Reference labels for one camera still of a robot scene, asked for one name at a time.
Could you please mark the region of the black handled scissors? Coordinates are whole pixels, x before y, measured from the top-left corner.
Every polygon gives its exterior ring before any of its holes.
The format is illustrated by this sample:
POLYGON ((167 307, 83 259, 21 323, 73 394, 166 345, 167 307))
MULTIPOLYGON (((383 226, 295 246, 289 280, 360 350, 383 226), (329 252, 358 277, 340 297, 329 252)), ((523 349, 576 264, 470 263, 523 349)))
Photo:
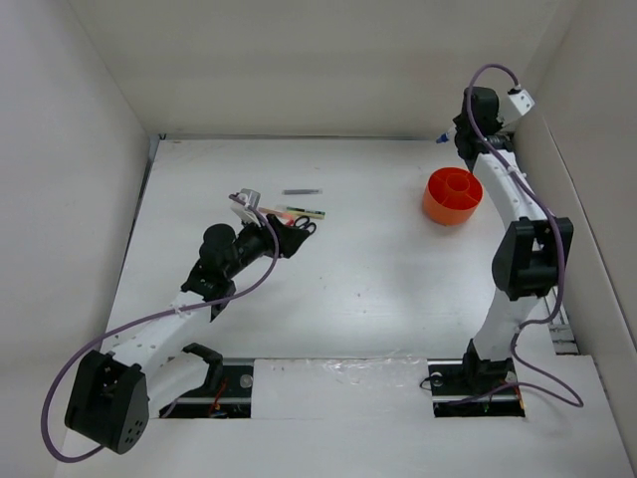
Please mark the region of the black handled scissors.
POLYGON ((310 235, 314 234, 317 230, 317 225, 313 222, 313 220, 310 217, 306 215, 297 217, 294 220, 293 226, 296 229, 306 231, 310 235))

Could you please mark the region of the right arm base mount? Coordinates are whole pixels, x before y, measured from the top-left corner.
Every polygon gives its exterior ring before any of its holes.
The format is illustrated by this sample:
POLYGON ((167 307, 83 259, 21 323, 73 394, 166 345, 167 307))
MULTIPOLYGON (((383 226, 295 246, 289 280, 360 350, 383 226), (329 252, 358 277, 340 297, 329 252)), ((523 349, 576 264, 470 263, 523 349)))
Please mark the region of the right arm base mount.
POLYGON ((428 359, 420 386, 432 395, 436 418, 525 417, 519 390, 505 387, 517 381, 510 359, 470 369, 459 358, 428 359))

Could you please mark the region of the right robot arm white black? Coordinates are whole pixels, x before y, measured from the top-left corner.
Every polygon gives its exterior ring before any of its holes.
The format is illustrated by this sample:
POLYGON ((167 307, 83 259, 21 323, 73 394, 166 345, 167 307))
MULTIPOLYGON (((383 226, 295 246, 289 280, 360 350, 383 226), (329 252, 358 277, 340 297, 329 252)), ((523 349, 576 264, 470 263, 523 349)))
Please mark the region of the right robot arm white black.
POLYGON ((503 131, 494 90, 467 88, 453 124, 459 156, 489 193, 505 226, 492 261, 495 296, 460 367, 463 400, 475 402, 516 386, 508 378, 521 361, 518 340, 535 325, 531 311, 539 301, 563 288, 574 227, 568 218, 554 216, 532 191, 503 131))

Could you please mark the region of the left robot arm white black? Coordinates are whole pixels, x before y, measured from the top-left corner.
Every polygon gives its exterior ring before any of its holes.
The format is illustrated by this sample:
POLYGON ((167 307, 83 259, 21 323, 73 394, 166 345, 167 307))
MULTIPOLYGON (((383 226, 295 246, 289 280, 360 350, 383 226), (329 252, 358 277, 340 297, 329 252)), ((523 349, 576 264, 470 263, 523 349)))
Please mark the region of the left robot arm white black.
POLYGON ((166 316, 151 319, 109 351, 80 361, 65 414, 71 430, 117 454, 129 451, 150 418, 195 389, 221 385, 222 356, 195 341, 236 295, 235 277, 262 257, 292 257, 316 231, 307 216, 292 224, 273 214, 240 231, 215 224, 203 235, 199 258, 166 316))

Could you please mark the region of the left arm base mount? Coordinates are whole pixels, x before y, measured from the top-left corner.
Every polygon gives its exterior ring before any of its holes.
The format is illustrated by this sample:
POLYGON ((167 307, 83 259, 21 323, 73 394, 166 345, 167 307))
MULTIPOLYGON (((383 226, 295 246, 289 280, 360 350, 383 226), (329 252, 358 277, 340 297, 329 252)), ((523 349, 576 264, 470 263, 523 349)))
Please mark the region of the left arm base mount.
POLYGON ((198 387, 191 387, 159 409, 160 418, 248 419, 252 412, 253 358, 223 358, 197 343, 182 349, 196 365, 206 364, 198 387))

